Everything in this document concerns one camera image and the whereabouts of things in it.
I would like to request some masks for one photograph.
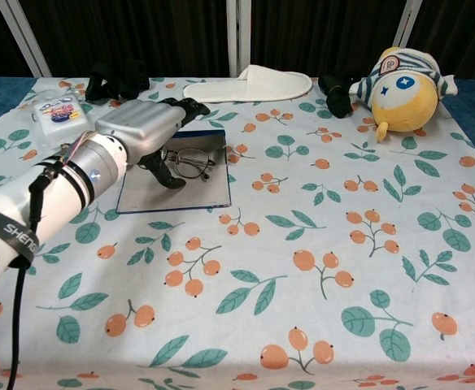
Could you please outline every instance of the robotic hand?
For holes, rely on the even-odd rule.
[[[65,156],[50,156],[0,187],[0,275],[16,267],[19,256],[31,262],[39,244],[118,181],[128,165],[143,165],[167,188],[183,187],[160,151],[181,127],[209,112],[189,98],[126,102],[99,119],[96,131],[77,139]]]

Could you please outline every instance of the stuffed doll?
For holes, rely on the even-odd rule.
[[[371,73],[350,87],[350,94],[371,109],[377,141],[388,131],[421,128],[433,116],[440,99],[457,93],[454,77],[442,76],[430,54],[399,47],[385,50]]]

